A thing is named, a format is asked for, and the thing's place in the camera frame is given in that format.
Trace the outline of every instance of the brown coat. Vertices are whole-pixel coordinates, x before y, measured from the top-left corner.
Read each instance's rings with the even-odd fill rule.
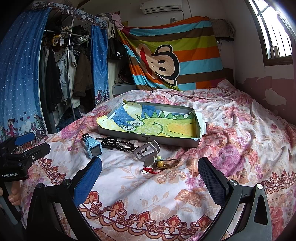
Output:
[[[93,87],[91,62],[86,54],[81,52],[74,78],[73,96],[85,97],[85,91]]]

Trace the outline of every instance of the black gripper pad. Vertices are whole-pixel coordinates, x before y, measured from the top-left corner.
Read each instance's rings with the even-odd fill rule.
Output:
[[[227,178],[206,157],[199,159],[197,168],[215,204],[222,207],[229,193]]]

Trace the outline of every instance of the striped blanket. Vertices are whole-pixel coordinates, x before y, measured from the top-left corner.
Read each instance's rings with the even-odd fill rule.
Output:
[[[154,27],[124,27],[119,36],[128,50],[138,89],[211,88],[225,79],[208,17]]]

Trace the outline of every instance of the bed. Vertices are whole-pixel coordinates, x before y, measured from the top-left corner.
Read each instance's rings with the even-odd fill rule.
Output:
[[[102,172],[79,206],[102,240],[198,240],[220,209],[198,173],[197,162],[203,156],[228,179],[264,186],[273,240],[278,237],[296,211],[296,129],[227,80],[210,90],[133,90],[50,135],[45,140],[51,146],[50,154],[33,163],[30,178],[22,184],[24,225],[35,185],[60,184],[84,168],[89,158],[82,145],[82,130],[92,137],[105,137],[98,134],[96,119],[123,99],[192,107],[207,122],[207,135],[196,148],[160,145],[163,158],[177,158],[180,164],[159,174],[143,174],[143,162],[136,161],[131,152],[104,149]],[[242,208],[225,237],[231,235]],[[65,231],[74,237],[60,209],[59,216]]]

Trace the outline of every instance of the polka dot curtain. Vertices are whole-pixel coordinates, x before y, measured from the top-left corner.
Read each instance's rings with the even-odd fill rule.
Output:
[[[107,49],[106,29],[93,25],[91,27],[91,63],[96,104],[109,99]]]
[[[38,95],[38,61],[50,8],[21,13],[0,44],[0,142],[45,135]]]

